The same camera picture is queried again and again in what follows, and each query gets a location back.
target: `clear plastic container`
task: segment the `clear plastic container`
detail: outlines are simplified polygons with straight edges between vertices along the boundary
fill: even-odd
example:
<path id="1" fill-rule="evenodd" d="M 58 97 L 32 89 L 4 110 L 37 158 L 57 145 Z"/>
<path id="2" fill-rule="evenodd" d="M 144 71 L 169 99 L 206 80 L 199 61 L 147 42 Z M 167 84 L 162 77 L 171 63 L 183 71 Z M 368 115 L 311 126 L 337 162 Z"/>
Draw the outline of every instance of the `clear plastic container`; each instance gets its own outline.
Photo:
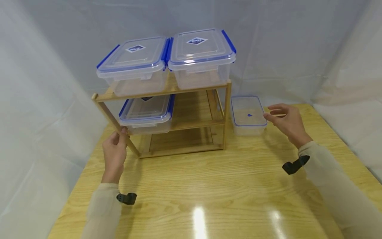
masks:
<path id="1" fill-rule="evenodd" d="M 179 33 L 170 39 L 168 68 L 180 89 L 225 84 L 236 49 L 224 30 L 206 29 Z"/>
<path id="2" fill-rule="evenodd" d="M 260 135 L 268 122 L 257 96 L 232 96 L 231 117 L 235 135 Z"/>
<path id="3" fill-rule="evenodd" d="M 175 95 L 128 99 L 119 113 L 130 134 L 167 133 L 171 129 Z"/>
<path id="4" fill-rule="evenodd" d="M 152 37 L 118 45 L 98 64 L 97 75 L 105 79 L 117 96 L 163 91 L 169 41 Z"/>

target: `white fabric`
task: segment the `white fabric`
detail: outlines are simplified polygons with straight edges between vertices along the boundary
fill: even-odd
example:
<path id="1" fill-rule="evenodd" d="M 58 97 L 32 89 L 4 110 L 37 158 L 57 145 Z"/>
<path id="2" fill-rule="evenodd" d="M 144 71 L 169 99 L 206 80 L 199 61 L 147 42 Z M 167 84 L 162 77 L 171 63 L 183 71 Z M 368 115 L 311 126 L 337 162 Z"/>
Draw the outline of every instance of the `white fabric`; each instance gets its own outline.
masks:
<path id="1" fill-rule="evenodd" d="M 235 94 L 309 102 L 367 2 L 0 1 L 1 237 L 49 233 L 106 125 L 90 95 L 108 87 L 95 66 L 116 44 L 223 28 Z"/>
<path id="2" fill-rule="evenodd" d="M 0 237 L 46 238 L 106 124 L 31 17 L 0 2 Z"/>
<path id="3" fill-rule="evenodd" d="M 382 2 L 358 21 L 314 99 L 314 107 L 382 179 Z"/>

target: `black wrist device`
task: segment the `black wrist device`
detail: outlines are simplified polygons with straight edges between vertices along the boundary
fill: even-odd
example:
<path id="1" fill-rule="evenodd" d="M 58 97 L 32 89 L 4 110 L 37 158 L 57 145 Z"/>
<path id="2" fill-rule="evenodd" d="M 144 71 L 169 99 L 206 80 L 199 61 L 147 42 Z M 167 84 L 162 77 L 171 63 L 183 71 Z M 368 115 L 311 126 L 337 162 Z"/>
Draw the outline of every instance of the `black wrist device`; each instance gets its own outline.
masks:
<path id="1" fill-rule="evenodd" d="M 137 198 L 137 195 L 132 192 L 128 193 L 127 195 L 124 195 L 124 194 L 117 195 L 117 200 L 126 205 L 134 205 L 136 198 Z"/>
<path id="2" fill-rule="evenodd" d="M 294 161 L 293 163 L 291 162 L 286 162 L 284 165 L 283 165 L 283 169 L 284 171 L 291 175 L 291 174 L 294 174 L 296 173 L 302 166 L 304 166 L 310 159 L 310 156 L 309 155 L 302 155 L 301 157 L 299 157 L 296 161 Z"/>

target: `beige sleeve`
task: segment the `beige sleeve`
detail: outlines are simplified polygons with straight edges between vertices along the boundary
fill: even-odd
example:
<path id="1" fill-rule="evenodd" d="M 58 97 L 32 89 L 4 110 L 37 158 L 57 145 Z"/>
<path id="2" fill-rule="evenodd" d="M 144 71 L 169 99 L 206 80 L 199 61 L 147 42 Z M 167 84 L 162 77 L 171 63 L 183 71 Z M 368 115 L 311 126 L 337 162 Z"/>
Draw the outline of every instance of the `beige sleeve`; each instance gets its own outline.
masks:
<path id="1" fill-rule="evenodd" d="M 121 216 L 121 203 L 117 200 L 118 184 L 100 184 L 93 193 L 87 209 L 87 222 L 83 239 L 114 238 Z"/>
<path id="2" fill-rule="evenodd" d="M 382 214 L 346 176 L 325 147 L 314 141 L 298 150 L 309 155 L 304 166 L 307 177 L 320 191 L 345 239 L 381 239 Z"/>

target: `right hand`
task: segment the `right hand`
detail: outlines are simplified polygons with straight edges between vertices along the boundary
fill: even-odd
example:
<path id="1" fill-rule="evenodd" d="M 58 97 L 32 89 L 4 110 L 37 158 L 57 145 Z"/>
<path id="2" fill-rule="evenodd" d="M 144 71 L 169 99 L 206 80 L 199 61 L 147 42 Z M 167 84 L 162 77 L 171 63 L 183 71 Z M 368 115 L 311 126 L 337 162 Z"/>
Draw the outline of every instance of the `right hand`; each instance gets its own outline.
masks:
<path id="1" fill-rule="evenodd" d="M 313 139 L 305 132 L 303 119 L 301 118 L 298 108 L 287 104 L 275 104 L 269 106 L 270 113 L 265 113 L 264 118 L 271 121 L 283 134 L 285 134 L 289 142 L 294 144 L 297 149 L 301 146 L 313 141 Z"/>

